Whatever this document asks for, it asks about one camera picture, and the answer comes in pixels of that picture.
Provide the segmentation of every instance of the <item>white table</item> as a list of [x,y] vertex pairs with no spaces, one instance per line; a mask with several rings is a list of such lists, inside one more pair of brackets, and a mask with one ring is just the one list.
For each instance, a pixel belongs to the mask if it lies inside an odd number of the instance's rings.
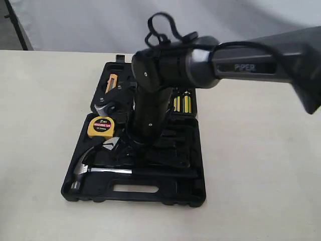
[[200,208],[67,202],[60,188],[114,59],[0,51],[0,240],[321,240],[321,115],[306,114],[287,84],[197,91]]

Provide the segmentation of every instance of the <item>tape measure label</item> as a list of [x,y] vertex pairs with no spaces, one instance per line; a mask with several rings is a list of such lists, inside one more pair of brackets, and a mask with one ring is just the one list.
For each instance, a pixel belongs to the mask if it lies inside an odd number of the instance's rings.
[[109,130],[111,127],[111,123],[108,119],[101,118],[95,121],[94,130],[97,132],[105,132]]

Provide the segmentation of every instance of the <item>black stand pole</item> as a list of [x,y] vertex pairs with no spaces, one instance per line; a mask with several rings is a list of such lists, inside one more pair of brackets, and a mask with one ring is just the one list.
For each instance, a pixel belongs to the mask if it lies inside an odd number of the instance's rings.
[[21,29],[20,29],[20,26],[19,26],[19,22],[18,22],[17,16],[15,14],[15,11],[13,10],[9,0],[5,0],[5,3],[6,3],[6,6],[7,6],[7,9],[8,9],[8,12],[9,12],[9,14],[5,16],[5,18],[6,19],[10,18],[10,21],[13,24],[13,26],[15,28],[15,31],[16,31],[16,34],[17,34],[17,36],[19,38],[19,41],[20,41],[22,49],[23,50],[28,50],[28,47],[26,45],[24,36],[23,36],[23,34],[21,32]]

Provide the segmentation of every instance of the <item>toolbox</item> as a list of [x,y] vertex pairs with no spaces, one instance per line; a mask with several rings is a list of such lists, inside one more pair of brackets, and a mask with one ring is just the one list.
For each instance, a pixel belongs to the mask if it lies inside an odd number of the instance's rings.
[[[61,193],[68,201],[105,200],[155,201],[166,205],[180,204],[199,207],[206,199],[201,143],[199,136],[195,89],[175,88],[169,102],[172,112],[159,140],[145,153],[143,159],[126,155],[113,159],[110,151],[101,146],[103,136],[88,136],[91,121],[99,116],[96,104],[104,102],[107,89],[121,88],[124,84],[135,85],[131,64],[124,62],[124,55],[117,55],[116,62],[105,64],[95,90],[88,114],[72,156]],[[128,91],[116,101],[120,108],[110,118],[114,121],[114,135],[121,136],[126,129],[134,104],[134,91]],[[132,173],[88,172],[79,191],[72,191],[74,170],[86,150],[96,148],[84,164],[88,167],[131,170]],[[155,186],[156,192],[116,191],[115,185]]]

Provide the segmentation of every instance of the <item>gray backdrop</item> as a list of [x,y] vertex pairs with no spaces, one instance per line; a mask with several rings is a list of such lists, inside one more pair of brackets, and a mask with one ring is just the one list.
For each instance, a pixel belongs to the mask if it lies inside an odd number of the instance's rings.
[[[134,53],[147,19],[170,13],[182,34],[222,42],[321,25],[317,0],[11,0],[35,50]],[[168,33],[168,24],[157,20]]]

